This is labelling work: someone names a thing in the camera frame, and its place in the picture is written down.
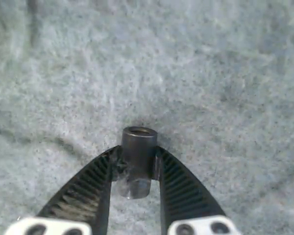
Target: screw hole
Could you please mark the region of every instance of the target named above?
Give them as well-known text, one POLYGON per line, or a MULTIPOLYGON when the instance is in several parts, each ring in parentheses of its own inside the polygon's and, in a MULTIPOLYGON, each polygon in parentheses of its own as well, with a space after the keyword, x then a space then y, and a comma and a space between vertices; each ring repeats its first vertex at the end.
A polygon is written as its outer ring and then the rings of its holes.
POLYGON ((45 225, 37 224, 29 228, 26 235, 43 235, 46 231, 45 225))
POLYGON ((64 235, 82 235, 82 231, 79 229, 70 229, 64 235))
POLYGON ((176 228, 177 235, 194 235, 193 228, 188 224, 181 224, 176 228))
POLYGON ((229 228, 220 222, 215 222, 211 225, 211 230, 215 233, 215 234, 228 234, 230 233, 229 228))
POLYGON ((150 135, 149 131, 143 128, 140 129, 132 129, 130 130, 131 133, 135 134, 135 135, 141 135, 141 136, 145 136, 145 135, 150 135))

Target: gray carpet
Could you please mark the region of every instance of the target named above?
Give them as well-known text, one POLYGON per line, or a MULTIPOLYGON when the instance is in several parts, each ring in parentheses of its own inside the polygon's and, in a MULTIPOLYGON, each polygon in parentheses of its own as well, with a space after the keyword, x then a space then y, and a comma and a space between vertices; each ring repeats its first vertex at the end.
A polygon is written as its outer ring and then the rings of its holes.
MULTIPOLYGON (((0 234, 143 125, 245 235, 294 235, 294 0, 0 0, 0 234)), ((160 234, 159 189, 109 235, 160 234)))

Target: hole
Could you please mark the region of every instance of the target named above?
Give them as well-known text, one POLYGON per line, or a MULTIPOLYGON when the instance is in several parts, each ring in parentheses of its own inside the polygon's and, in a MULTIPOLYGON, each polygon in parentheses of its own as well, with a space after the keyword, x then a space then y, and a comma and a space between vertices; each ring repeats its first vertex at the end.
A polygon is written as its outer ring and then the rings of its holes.
POLYGON ((80 229, 70 229, 64 235, 82 235, 82 231, 80 229))
POLYGON ((29 228, 26 235, 43 235, 46 231, 45 225, 37 224, 29 228))
POLYGON ((229 228, 220 222, 215 222, 211 225, 211 230, 215 233, 215 234, 228 234, 230 233, 229 228))
POLYGON ((145 129, 132 129, 130 130, 130 132, 135 135, 141 135, 141 136, 150 135, 149 131, 145 129))
POLYGON ((180 224, 176 228, 176 235, 194 235, 194 229, 188 224, 180 224))

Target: black cylindrical spacer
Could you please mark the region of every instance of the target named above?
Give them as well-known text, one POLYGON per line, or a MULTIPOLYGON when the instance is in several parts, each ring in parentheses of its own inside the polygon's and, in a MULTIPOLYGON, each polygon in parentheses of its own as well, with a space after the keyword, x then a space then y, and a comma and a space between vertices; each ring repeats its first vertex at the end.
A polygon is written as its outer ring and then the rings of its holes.
POLYGON ((149 195, 157 146, 157 132, 146 127, 126 127, 122 133, 122 159, 126 175, 121 195, 130 199, 149 195))

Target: pliers jaw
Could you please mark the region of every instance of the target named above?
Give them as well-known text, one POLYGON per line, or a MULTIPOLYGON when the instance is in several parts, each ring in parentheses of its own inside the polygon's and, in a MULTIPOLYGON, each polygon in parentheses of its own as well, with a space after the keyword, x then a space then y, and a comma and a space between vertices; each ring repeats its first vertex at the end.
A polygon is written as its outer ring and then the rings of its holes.
POLYGON ((183 225, 187 224, 185 221, 198 224, 201 218, 227 218, 195 175, 157 145, 157 132, 144 127, 125 128, 121 145, 88 163, 37 216, 85 222, 94 235, 105 235, 112 181, 120 185, 122 196, 139 199, 148 196, 151 180, 160 182, 162 235, 168 235, 172 226, 176 226, 176 231, 181 230, 178 221, 184 221, 180 224, 183 225))

